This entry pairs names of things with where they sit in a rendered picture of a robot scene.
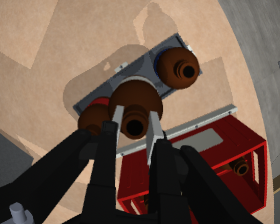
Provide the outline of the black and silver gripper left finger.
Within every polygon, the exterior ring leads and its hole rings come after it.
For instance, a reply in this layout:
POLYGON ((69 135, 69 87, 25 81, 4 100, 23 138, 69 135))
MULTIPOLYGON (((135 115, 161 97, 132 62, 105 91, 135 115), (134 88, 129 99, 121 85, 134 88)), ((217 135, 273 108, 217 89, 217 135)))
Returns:
POLYGON ((123 110, 117 105, 112 121, 102 122, 100 135, 74 131, 0 187, 0 224, 42 224, 89 160, 94 163, 79 224, 116 224, 116 152, 123 110))

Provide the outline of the red plastic crate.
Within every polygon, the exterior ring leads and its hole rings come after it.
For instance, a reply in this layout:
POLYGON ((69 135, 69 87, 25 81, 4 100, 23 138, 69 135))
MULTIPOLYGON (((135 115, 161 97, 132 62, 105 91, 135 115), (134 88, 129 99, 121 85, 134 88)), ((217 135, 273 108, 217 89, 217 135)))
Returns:
MULTIPOLYGON (((227 115, 169 141, 177 149, 194 147, 250 214, 266 207, 267 142, 237 118, 227 115), (253 151, 258 156, 259 185, 253 151), (243 176, 219 168, 243 155, 249 166, 243 176)), ((123 156, 117 201, 125 212, 137 215, 132 201, 140 214, 147 214, 144 200, 138 196, 149 193, 149 168, 146 148, 123 156)))

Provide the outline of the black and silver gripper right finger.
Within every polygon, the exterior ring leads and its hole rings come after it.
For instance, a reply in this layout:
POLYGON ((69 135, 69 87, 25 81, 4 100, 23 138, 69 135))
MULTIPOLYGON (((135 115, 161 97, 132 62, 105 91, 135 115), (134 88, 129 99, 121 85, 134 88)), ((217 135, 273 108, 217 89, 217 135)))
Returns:
POLYGON ((195 148, 172 146, 154 111, 149 114, 146 149, 148 214, 157 213, 158 224, 192 224, 189 207, 199 224, 263 224, 248 213, 195 148))

